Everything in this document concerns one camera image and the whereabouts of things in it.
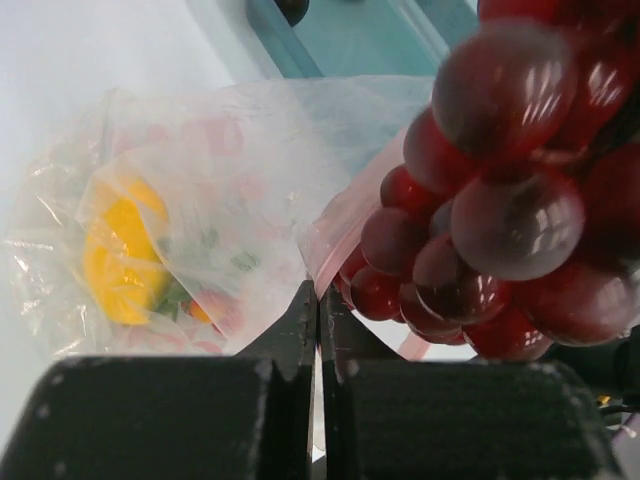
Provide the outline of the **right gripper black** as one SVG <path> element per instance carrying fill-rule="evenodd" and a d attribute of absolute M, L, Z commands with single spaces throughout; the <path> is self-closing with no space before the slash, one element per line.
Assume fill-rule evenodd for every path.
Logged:
<path fill-rule="evenodd" d="M 639 292 L 617 269 L 558 269 L 544 279 L 546 360 L 573 369 L 614 403 L 605 417 L 639 420 Z"/>

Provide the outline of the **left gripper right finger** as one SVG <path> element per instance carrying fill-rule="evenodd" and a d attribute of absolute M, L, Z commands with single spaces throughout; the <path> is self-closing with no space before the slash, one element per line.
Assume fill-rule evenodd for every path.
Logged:
<path fill-rule="evenodd" d="M 412 361 L 319 303 L 330 479 L 635 479 L 639 420 L 569 366 Z"/>

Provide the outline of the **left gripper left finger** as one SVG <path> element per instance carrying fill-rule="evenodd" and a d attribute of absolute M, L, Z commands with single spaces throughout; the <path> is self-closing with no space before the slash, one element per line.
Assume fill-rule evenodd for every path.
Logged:
<path fill-rule="evenodd" d="M 233 356 L 85 356 L 53 364 L 1 459 L 5 479 L 306 479 L 318 300 Z"/>

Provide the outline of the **red cherries with green leaves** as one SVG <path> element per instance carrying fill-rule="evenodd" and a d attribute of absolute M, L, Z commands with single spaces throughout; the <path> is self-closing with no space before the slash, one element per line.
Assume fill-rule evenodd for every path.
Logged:
<path fill-rule="evenodd" d="M 253 250 L 232 245 L 209 227 L 193 237 L 165 235 L 157 253 L 169 272 L 155 311 L 173 322 L 188 316 L 229 338 L 246 324 L 242 303 L 248 276 L 261 266 Z"/>

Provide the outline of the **purple grape bunch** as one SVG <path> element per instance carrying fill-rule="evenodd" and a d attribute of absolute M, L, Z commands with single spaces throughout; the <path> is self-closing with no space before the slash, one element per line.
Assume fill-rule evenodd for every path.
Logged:
<path fill-rule="evenodd" d="M 484 359 L 639 317 L 635 1 L 482 1 L 335 276 L 346 306 Z"/>

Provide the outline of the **yellow mango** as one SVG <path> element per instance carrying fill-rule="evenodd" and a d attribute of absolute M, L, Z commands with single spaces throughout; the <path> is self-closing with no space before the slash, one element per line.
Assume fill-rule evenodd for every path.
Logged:
<path fill-rule="evenodd" d="M 105 181 L 89 190 L 98 209 L 89 221 L 82 266 L 87 287 L 106 317 L 126 326 L 145 325 L 165 295 L 170 274 L 147 233 L 140 210 L 162 227 L 168 215 L 160 196 L 144 181 L 126 179 L 123 192 Z"/>

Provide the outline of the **clear zip bag red dots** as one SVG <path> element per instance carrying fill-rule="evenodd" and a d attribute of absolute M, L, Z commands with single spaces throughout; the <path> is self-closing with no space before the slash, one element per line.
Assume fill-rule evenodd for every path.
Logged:
<path fill-rule="evenodd" d="M 17 321 L 55 359 L 238 352 L 284 313 L 303 281 L 328 289 L 432 88 L 428 76 L 367 75 L 171 97 L 107 93 L 35 157 L 16 192 L 1 253 Z M 101 180 L 123 192 L 134 178 L 167 210 L 164 227 L 140 210 L 156 253 L 165 235 L 213 227 L 262 258 L 248 276 L 240 333 L 225 338 L 155 310 L 147 324 L 126 326 L 97 305 L 82 266 L 98 213 L 89 190 Z"/>

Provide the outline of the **teal transparent plastic tray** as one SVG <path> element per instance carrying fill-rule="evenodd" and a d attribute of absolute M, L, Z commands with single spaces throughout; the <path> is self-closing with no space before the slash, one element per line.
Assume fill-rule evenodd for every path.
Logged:
<path fill-rule="evenodd" d="M 246 13 L 286 78 L 433 76 L 478 25 L 475 1 L 312 0 L 291 27 L 275 1 L 248 1 Z"/>

